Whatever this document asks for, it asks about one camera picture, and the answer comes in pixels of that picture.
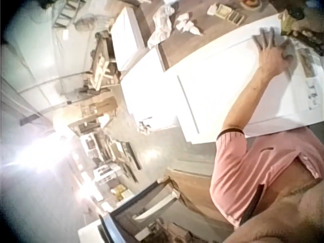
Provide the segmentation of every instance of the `pink shirt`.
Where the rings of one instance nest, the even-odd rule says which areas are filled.
[[[308,128],[261,136],[249,151],[243,133],[228,132],[217,139],[216,148],[210,194],[235,227],[258,185],[264,184],[265,191],[296,157],[314,178],[324,175],[324,146]]]

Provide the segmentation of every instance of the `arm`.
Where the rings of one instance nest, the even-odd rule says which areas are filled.
[[[292,63],[292,56],[283,56],[289,41],[285,41],[281,46],[276,47],[273,28],[271,28],[268,41],[263,30],[261,30],[261,37],[262,45],[253,36],[259,50],[259,68],[231,107],[222,130],[228,128],[243,130],[250,121],[270,81],[273,77],[287,70]]]

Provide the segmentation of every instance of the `wooden workbench top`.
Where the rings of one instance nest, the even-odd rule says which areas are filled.
[[[270,4],[264,5],[260,12],[251,12],[240,7],[240,5],[237,3],[238,1],[223,2],[233,2],[233,4],[228,5],[236,8],[239,12],[246,15],[246,19],[241,26],[277,13],[275,8]],[[173,28],[175,26],[175,19],[180,14],[189,12],[190,20],[201,30],[203,36],[194,35],[190,32],[181,33],[177,29],[174,29],[171,36],[159,44],[159,51],[166,69],[174,66],[183,58],[205,46],[209,42],[238,28],[236,25],[218,18],[217,16],[207,15],[209,6],[214,3],[215,0],[179,0],[179,2],[173,5],[176,10],[175,14],[173,14],[170,18]],[[155,30],[152,17],[163,4],[164,2],[162,0],[152,0],[151,4],[143,3],[135,10],[135,15],[139,23],[145,45],[147,45],[149,37]]]

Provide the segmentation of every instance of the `ladder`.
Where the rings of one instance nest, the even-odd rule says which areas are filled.
[[[64,6],[59,10],[53,28],[67,29],[85,3],[85,0],[66,0]]]

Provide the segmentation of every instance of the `person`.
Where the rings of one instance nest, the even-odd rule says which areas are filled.
[[[316,242],[323,233],[324,146],[306,127],[261,136],[247,150],[244,128],[271,80],[287,71],[289,40],[261,29],[259,67],[216,141],[210,194],[235,227],[225,242]]]

